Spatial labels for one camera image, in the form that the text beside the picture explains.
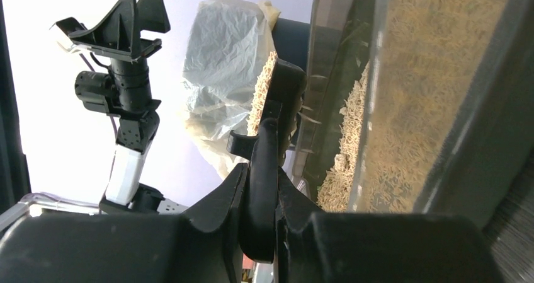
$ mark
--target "black bracket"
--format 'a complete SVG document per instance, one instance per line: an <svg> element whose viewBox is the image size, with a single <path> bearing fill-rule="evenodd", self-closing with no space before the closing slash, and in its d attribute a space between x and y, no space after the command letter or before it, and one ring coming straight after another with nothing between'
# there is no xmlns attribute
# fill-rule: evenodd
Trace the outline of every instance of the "black bracket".
<svg viewBox="0 0 534 283"><path fill-rule="evenodd" d="M70 29L72 42L87 45L97 55L136 61L161 49L161 40L141 38L141 31L167 33L171 24L163 0L118 0L94 28L86 30L74 18L60 21Z"/></svg>
<svg viewBox="0 0 534 283"><path fill-rule="evenodd" d="M106 214L118 214L124 212L153 213L157 212L157 208L163 200L164 197L160 191L140 183L139 188L133 196L131 206L124 206L111 202L106 199L106 195L104 194L98 204L98 208Z"/></svg>

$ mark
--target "clear plastic container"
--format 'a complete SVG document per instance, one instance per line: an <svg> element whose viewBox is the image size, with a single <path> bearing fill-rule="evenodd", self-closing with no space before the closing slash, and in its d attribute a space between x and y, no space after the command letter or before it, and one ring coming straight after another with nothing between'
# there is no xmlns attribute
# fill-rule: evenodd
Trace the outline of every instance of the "clear plastic container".
<svg viewBox="0 0 534 283"><path fill-rule="evenodd" d="M349 210L425 211L424 203L415 206L436 183L429 174L455 154L486 90L475 77L501 57L486 54L499 43L494 32L507 3L377 0L366 129Z"/></svg>
<svg viewBox="0 0 534 283"><path fill-rule="evenodd" d="M339 110L369 59L373 7L374 0L313 2L308 85L292 173L293 184L306 184L312 200L339 153Z"/></svg>

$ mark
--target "black plastic part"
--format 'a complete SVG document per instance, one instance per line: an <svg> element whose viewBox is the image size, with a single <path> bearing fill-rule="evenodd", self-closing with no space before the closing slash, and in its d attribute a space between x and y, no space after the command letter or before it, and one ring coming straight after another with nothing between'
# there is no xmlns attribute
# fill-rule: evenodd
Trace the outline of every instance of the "black plastic part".
<svg viewBox="0 0 534 283"><path fill-rule="evenodd" d="M4 9L0 0L0 214L31 192L22 152Z"/></svg>
<svg viewBox="0 0 534 283"><path fill-rule="evenodd" d="M119 124L115 142L143 154L156 136L159 116L156 111L149 111L141 117L122 116Z"/></svg>
<svg viewBox="0 0 534 283"><path fill-rule="evenodd" d="M257 140L257 136L239 135L231 130L226 150L228 153L250 160Z"/></svg>
<svg viewBox="0 0 534 283"><path fill-rule="evenodd" d="M278 162L284 163L285 151L291 145L291 133L295 128L297 113L300 110L300 97L306 90L307 78L301 68L281 59L278 59L271 76L271 84L267 92L266 103L261 114L261 120L270 117L269 112L278 112L270 109L267 101L277 101L281 103L280 115L278 117ZM255 138L240 136L230 131L227 150L228 152L250 160Z"/></svg>
<svg viewBox="0 0 534 283"><path fill-rule="evenodd" d="M276 172L276 282L503 282L467 221L322 212ZM0 281L239 283L246 177L247 165L237 165L179 215L29 218L4 239Z"/></svg>
<svg viewBox="0 0 534 283"><path fill-rule="evenodd" d="M477 228L422 215L330 214L278 179L279 283L503 282Z"/></svg>
<svg viewBox="0 0 534 283"><path fill-rule="evenodd" d="M105 73L83 71L76 77L74 92L87 110L113 114L119 109L113 105L118 97L112 85L113 80Z"/></svg>
<svg viewBox="0 0 534 283"><path fill-rule="evenodd" d="M153 187L140 184L130 206L133 212L157 212L163 194Z"/></svg>
<svg viewBox="0 0 534 283"><path fill-rule="evenodd" d="M239 244L247 257L273 263L275 209L278 188L276 119L264 119L258 129L245 187Z"/></svg>
<svg viewBox="0 0 534 283"><path fill-rule="evenodd" d="M98 207L100 211L106 214L122 214L131 212L151 213L157 212L157 208L161 201L164 200L163 194L153 187L139 184L135 195L133 196L130 206L116 204L106 199L106 195L102 196Z"/></svg>
<svg viewBox="0 0 534 283"><path fill-rule="evenodd" d="M506 282L534 282L534 149L483 232Z"/></svg>
<svg viewBox="0 0 534 283"><path fill-rule="evenodd" d="M119 0L96 27L68 35L74 43L91 47L95 54L136 61L161 49L161 40L142 39L142 30L166 33L170 29L163 0Z"/></svg>
<svg viewBox="0 0 534 283"><path fill-rule="evenodd" d="M273 42L279 58L306 71L310 43L309 23L279 18L273 29Z"/></svg>
<svg viewBox="0 0 534 283"><path fill-rule="evenodd" d="M306 84L306 73L301 68L287 61L277 60L267 100L279 101L282 104L278 118L278 153L281 165L284 153L291 145L291 133L295 128L295 120L300 110L300 98L306 90Z"/></svg>
<svg viewBox="0 0 534 283"><path fill-rule="evenodd" d="M132 113L146 112L152 101L147 59L140 58L137 62L112 59L110 75L118 90L121 108Z"/></svg>
<svg viewBox="0 0 534 283"><path fill-rule="evenodd" d="M0 282L240 283L247 165L179 215L52 214L23 221L0 250Z"/></svg>
<svg viewBox="0 0 534 283"><path fill-rule="evenodd" d="M414 210L484 227L534 147L534 0L510 1Z"/></svg>

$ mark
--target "pasta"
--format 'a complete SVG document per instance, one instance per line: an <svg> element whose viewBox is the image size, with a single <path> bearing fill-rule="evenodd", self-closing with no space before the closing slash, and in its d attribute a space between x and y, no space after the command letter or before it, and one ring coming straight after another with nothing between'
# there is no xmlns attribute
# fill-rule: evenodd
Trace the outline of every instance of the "pasta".
<svg viewBox="0 0 534 283"><path fill-rule="evenodd" d="M365 151L361 195L350 209L411 212L452 128L460 104L507 0L390 0L377 52L375 109ZM363 103L353 91L351 103ZM347 112L341 152L346 171L327 172L319 204L344 211L356 163L361 122Z"/></svg>

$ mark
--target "black plastic frame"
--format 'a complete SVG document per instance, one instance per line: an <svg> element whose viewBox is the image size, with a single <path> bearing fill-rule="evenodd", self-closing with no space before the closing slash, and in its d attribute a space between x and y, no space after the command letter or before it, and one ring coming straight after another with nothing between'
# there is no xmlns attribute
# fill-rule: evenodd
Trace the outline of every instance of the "black plastic frame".
<svg viewBox="0 0 534 283"><path fill-rule="evenodd" d="M9 59L4 7L0 0L0 214L31 192L22 153L18 108Z"/></svg>

